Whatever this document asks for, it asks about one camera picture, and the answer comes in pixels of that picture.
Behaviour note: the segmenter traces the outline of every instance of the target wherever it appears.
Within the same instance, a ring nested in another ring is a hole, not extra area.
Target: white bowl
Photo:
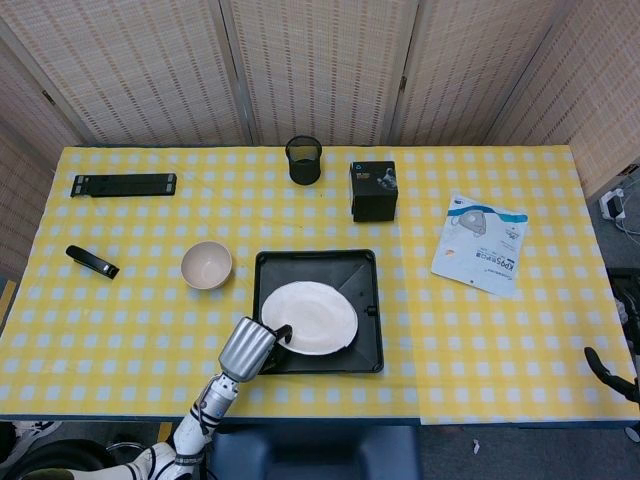
[[[218,242],[196,243],[182,257],[182,277],[193,288],[209,290],[222,285],[231,273],[231,253]]]

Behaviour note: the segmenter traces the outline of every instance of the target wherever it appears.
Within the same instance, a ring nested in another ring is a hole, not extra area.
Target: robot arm
[[[173,435],[175,450],[166,443],[148,448],[133,462],[99,470],[41,470],[24,480],[187,480],[204,457],[204,448],[238,395],[238,383],[252,380],[276,341],[291,340],[291,327],[276,331],[244,317],[236,325],[218,361],[222,373],[214,376],[192,405]]]

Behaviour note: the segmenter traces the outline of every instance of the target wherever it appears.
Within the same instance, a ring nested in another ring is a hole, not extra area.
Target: floor
[[[626,192],[627,198],[629,193],[638,190],[640,182]],[[627,228],[640,230],[640,194],[632,197],[625,210]],[[602,219],[597,203],[589,207],[589,213],[607,267],[640,268],[640,244],[617,230],[612,222]],[[118,439],[150,445],[155,443],[158,430],[159,424],[67,422],[39,443],[62,438],[90,438],[108,445],[120,437]],[[420,435],[427,479],[640,478],[640,445],[629,441],[618,427],[422,427]],[[473,452],[474,440],[480,447],[477,454]],[[121,458],[132,454],[123,452]]]

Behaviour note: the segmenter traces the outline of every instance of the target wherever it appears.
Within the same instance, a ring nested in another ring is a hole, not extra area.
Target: wall
[[[415,0],[223,2],[256,143],[375,145],[388,132]]]
[[[82,138],[64,116],[42,95],[42,88],[0,41],[0,128],[14,142],[29,144],[36,162],[55,169],[62,149]]]
[[[485,143],[569,144],[587,197],[640,156],[640,2],[581,0]]]
[[[0,275],[18,279],[47,201],[53,173],[0,129]]]
[[[92,143],[244,144],[206,0],[0,1]]]
[[[429,0],[422,5],[391,142],[480,145],[559,3]]]

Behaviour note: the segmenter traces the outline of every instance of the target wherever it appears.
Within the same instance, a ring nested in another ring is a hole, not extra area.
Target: black chair
[[[222,426],[201,478],[420,480],[419,445],[406,426]]]
[[[99,443],[91,440],[58,440],[25,454],[4,478],[22,478],[28,473],[47,468],[92,472],[115,465],[115,459]]]

